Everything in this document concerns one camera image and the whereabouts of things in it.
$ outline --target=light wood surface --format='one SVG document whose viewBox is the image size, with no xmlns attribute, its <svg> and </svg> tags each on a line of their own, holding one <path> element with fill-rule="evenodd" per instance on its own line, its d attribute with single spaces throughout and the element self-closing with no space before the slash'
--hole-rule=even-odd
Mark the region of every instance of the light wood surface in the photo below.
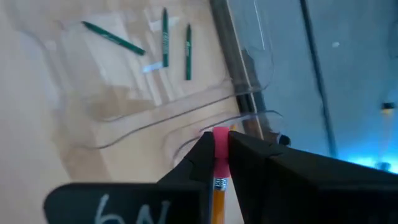
<svg viewBox="0 0 398 224">
<path fill-rule="evenodd" d="M 89 12 L 104 9 L 117 10 L 127 3 L 122 1 L 15 1 L 24 15 L 24 21 L 16 21 L 10 2 L 0 4 L 0 217 L 3 223 L 45 223 L 42 203 L 45 196 L 55 187 L 74 181 L 90 182 L 155 182 L 170 170 L 170 161 L 162 152 L 162 143 L 168 132 L 181 126 L 203 120 L 224 111 L 236 111 L 234 98 L 221 101 L 200 110 L 185 114 L 173 120 L 151 126 L 134 133 L 122 141 L 101 150 L 72 147 L 70 133 L 66 133 L 57 116 L 60 98 L 57 90 L 51 88 L 51 70 L 43 62 L 40 47 L 32 37 L 21 32 L 30 27 L 47 47 L 47 42 L 60 37 L 59 24 L 54 21 L 73 19 Z M 152 4 L 158 11 L 162 1 L 135 1 L 136 7 Z M 178 13 L 187 2 L 172 2 L 172 14 Z M 200 84 L 211 85 L 226 75 L 218 39 L 212 25 L 210 9 L 204 14 L 195 11 L 184 12 L 189 22 L 206 24 L 211 32 L 203 30 L 195 37 L 195 50 L 202 49 L 202 55 L 195 58 L 194 74 L 200 74 Z M 171 55 L 172 72 L 180 54 Z M 187 83 L 184 91 L 196 91 L 195 83 Z M 146 119 L 155 119 L 172 110 L 150 114 Z M 113 132 L 125 126 L 113 126 Z M 113 134 L 104 131 L 102 136 Z M 241 223 L 238 204 L 233 190 L 227 196 L 226 223 Z"/>
</svg>

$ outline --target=green pen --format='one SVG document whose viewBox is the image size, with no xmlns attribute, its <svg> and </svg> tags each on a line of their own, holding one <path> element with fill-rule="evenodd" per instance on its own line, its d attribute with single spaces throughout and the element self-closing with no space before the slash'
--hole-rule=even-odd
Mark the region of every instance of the green pen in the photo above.
<svg viewBox="0 0 398 224">
<path fill-rule="evenodd" d="M 185 80 L 191 80 L 191 60 L 192 60 L 192 32 L 191 25 L 187 27 L 187 41 L 185 42 Z"/>
<path fill-rule="evenodd" d="M 163 8 L 162 53 L 163 67 L 167 68 L 169 66 L 169 17 L 166 8 Z"/>
<path fill-rule="evenodd" d="M 118 36 L 116 36 L 114 34 L 111 34 L 110 32 L 108 32 L 108 31 L 106 31 L 106 30 L 104 30 L 104 29 L 102 29 L 102 28 L 100 28 L 100 27 L 98 27 L 98 26 L 96 26 L 96 25 L 94 25 L 92 23 L 89 23 L 89 22 L 86 22 L 86 21 L 82 21 L 81 23 L 88 30 L 90 30 L 90 31 L 92 31 L 92 32 L 104 37 L 107 40 L 110 40 L 110 41 L 114 42 L 115 44 L 118 44 L 118 45 L 120 45 L 122 47 L 125 47 L 125 48 L 131 50 L 132 52 L 134 52 L 134 53 L 136 53 L 138 55 L 144 55 L 145 54 L 145 50 L 144 49 L 141 49 L 141 48 L 135 46 L 134 44 L 132 44 L 132 43 L 130 43 L 128 41 L 125 41 L 122 38 L 120 38 L 120 37 L 118 37 Z"/>
</svg>

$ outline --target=pencil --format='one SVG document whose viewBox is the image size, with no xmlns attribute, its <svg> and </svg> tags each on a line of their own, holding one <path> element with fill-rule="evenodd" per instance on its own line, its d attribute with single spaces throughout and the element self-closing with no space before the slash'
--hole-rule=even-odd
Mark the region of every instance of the pencil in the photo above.
<svg viewBox="0 0 398 224">
<path fill-rule="evenodd" d="M 166 8 L 163 8 L 162 25 L 163 67 L 167 68 L 169 66 L 169 16 Z"/>
<path fill-rule="evenodd" d="M 214 179 L 211 224 L 224 224 L 225 191 L 228 178 Z"/>
<path fill-rule="evenodd" d="M 123 40 L 122 38 L 120 38 L 120 37 L 118 37 L 118 36 L 116 36 L 114 34 L 111 34 L 110 32 L 108 32 L 108 31 L 106 31 L 106 30 L 104 30 L 104 29 L 102 29 L 102 28 L 100 28 L 100 27 L 98 27 L 98 26 L 96 26 L 96 25 L 94 25 L 92 23 L 89 23 L 89 22 L 86 22 L 86 21 L 82 21 L 81 23 L 88 30 L 94 32 L 95 34 L 98 34 L 98 35 L 104 37 L 107 40 L 110 40 L 110 41 L 114 42 L 115 44 L 118 44 L 118 45 L 120 45 L 122 47 L 125 47 L 125 48 L 131 50 L 132 52 L 134 52 L 134 53 L 136 53 L 138 55 L 144 55 L 145 54 L 145 50 L 135 46 L 134 44 L 132 44 L 132 43 L 126 41 L 126 40 Z"/>
<path fill-rule="evenodd" d="M 187 27 L 187 40 L 185 42 L 185 79 L 191 80 L 191 57 L 192 57 L 192 31 L 191 25 Z"/>
</svg>

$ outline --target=black sign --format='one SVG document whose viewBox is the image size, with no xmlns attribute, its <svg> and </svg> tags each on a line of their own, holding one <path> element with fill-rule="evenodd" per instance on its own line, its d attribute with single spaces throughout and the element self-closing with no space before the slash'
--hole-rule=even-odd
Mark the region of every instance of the black sign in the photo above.
<svg viewBox="0 0 398 224">
<path fill-rule="evenodd" d="M 69 184 L 44 203 L 49 224 L 200 223 L 200 189 L 157 184 Z"/>
</svg>

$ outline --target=plastic organizer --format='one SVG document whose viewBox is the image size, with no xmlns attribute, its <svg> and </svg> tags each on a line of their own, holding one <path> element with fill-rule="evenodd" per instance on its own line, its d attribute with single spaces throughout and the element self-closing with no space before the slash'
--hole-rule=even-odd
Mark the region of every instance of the plastic organizer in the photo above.
<svg viewBox="0 0 398 224">
<path fill-rule="evenodd" d="M 134 131 L 266 87 L 266 81 L 248 85 L 247 76 L 230 78 L 208 1 L 5 3 L 15 28 L 40 48 L 35 59 L 43 64 L 54 114 L 72 143 L 81 147 L 107 147 Z M 164 8 L 169 16 L 170 66 L 159 68 Z M 132 42 L 146 54 L 134 54 L 94 34 L 81 21 Z M 184 75 L 188 24 L 192 80 Z"/>
<path fill-rule="evenodd" d="M 170 168 L 173 168 L 181 162 L 205 131 L 211 131 L 217 126 L 227 126 L 230 130 L 245 133 L 245 127 L 247 130 L 250 125 L 259 124 L 261 121 L 268 122 L 267 132 L 261 134 L 268 141 L 276 140 L 284 127 L 283 117 L 278 112 L 264 111 L 246 114 L 225 112 L 169 132 L 164 139 L 162 151 L 165 153 L 166 161 L 170 162 Z"/>
</svg>

